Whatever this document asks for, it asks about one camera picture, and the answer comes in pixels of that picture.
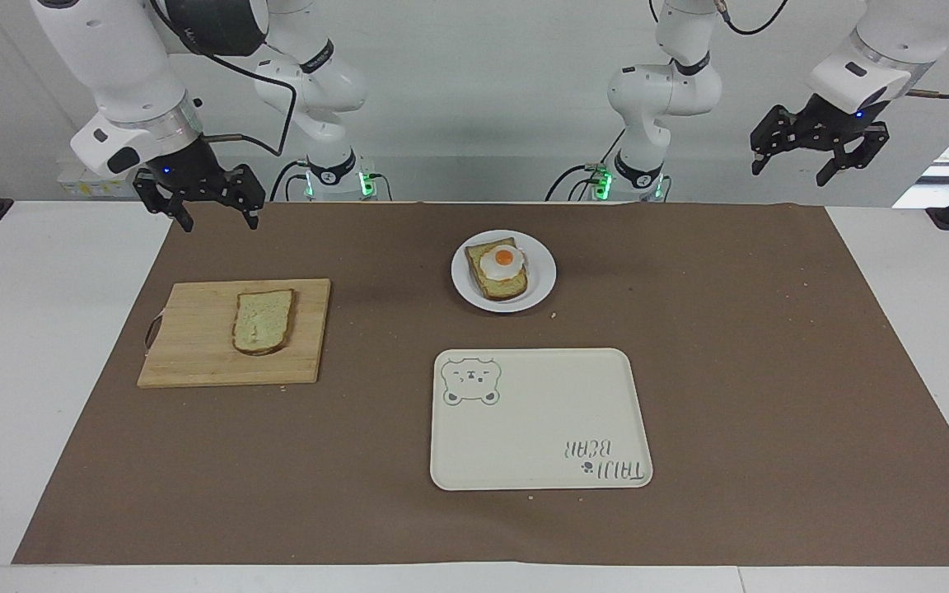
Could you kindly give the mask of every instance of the bear illustration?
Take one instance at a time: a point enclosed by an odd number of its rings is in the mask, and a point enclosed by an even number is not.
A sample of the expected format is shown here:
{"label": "bear illustration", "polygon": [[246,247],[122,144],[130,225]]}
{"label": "bear illustration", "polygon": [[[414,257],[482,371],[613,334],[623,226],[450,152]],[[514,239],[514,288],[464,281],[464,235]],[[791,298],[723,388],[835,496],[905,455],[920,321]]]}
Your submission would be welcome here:
{"label": "bear illustration", "polygon": [[442,367],[445,379],[445,403],[460,405],[465,400],[481,400],[486,405],[500,401],[500,365],[494,360],[463,359]]}

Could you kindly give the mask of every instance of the toast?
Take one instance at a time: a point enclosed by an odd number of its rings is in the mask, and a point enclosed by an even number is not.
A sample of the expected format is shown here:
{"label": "toast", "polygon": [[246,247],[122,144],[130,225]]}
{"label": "toast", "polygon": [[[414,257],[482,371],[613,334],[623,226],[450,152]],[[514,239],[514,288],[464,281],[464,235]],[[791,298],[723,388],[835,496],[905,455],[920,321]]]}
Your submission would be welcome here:
{"label": "toast", "polygon": [[238,296],[233,348],[252,357],[283,350],[291,338],[294,307],[295,292],[290,288]]}
{"label": "toast", "polygon": [[530,277],[528,277],[526,273],[525,265],[522,266],[522,271],[519,275],[514,278],[509,278],[508,280],[496,281],[489,280],[489,278],[485,277],[485,273],[483,273],[482,266],[479,265],[479,262],[481,262],[483,255],[486,255],[486,253],[493,251],[494,248],[501,245],[509,245],[517,248],[515,239],[512,239],[512,237],[508,237],[508,239],[504,240],[496,240],[493,243],[464,248],[464,252],[467,253],[467,263],[470,266],[471,274],[474,275],[474,282],[478,284],[479,289],[482,290],[482,296],[490,301],[509,301],[515,299],[515,297],[522,296],[526,290],[530,289]]}

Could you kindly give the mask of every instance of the white table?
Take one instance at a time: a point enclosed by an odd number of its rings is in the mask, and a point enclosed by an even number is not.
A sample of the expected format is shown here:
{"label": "white table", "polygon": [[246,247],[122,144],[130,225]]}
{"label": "white table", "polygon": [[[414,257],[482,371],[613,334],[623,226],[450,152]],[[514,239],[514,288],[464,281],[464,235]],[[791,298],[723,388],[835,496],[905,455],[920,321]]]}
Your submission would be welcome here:
{"label": "white table", "polygon": [[[949,233],[918,211],[830,214],[949,422]],[[138,203],[0,222],[0,591],[949,591],[942,567],[10,567],[168,228]]]}

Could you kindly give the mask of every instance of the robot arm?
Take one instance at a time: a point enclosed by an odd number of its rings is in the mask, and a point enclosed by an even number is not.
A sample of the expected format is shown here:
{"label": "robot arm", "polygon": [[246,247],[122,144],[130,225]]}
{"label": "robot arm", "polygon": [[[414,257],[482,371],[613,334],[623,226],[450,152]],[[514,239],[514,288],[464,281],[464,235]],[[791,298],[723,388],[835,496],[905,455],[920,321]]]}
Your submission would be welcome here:
{"label": "robot arm", "polygon": [[[368,86],[361,73],[335,55],[320,27],[314,0],[270,0],[266,44],[281,58],[264,61],[256,74],[298,90],[292,121],[308,138],[310,198],[365,199],[370,185],[362,158],[355,153],[336,114],[365,105]],[[290,94],[280,86],[257,82],[267,104],[286,114]]]}
{"label": "robot arm", "polygon": [[713,0],[666,0],[657,41],[671,63],[623,68],[611,80],[610,105],[625,123],[609,164],[614,195],[639,200],[654,191],[671,142],[659,117],[708,113],[720,101],[722,80],[709,62],[716,20]]}
{"label": "robot arm", "polygon": [[[805,108],[794,114],[776,105],[750,136],[753,174],[771,157],[802,147],[833,153],[818,173],[820,186],[840,171],[865,169],[889,140],[877,116],[907,95],[948,46],[949,2],[867,0],[852,34],[812,72]],[[854,142],[860,143],[849,152]]]}
{"label": "robot arm", "polygon": [[[266,192],[248,166],[226,171],[218,164],[142,0],[30,4],[69,70],[97,102],[97,115],[72,139],[87,168],[111,177],[147,165],[135,181],[144,205],[187,231],[193,221],[185,202],[223,203],[257,228]],[[250,7],[249,19],[255,21]]]}

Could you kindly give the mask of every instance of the green led light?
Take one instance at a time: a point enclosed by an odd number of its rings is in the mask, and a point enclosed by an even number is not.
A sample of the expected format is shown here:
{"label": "green led light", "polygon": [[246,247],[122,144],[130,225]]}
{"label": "green led light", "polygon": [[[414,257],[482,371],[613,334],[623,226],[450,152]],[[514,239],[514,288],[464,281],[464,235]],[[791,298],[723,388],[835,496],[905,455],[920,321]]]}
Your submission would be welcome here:
{"label": "green led light", "polygon": [[599,187],[596,188],[596,198],[605,202],[610,199],[610,187],[614,184],[614,176],[603,172],[603,179],[599,181]]}
{"label": "green led light", "polygon": [[364,171],[358,173],[361,176],[361,189],[365,194],[365,198],[371,198],[373,195],[376,195],[376,185],[368,180],[368,175]]}

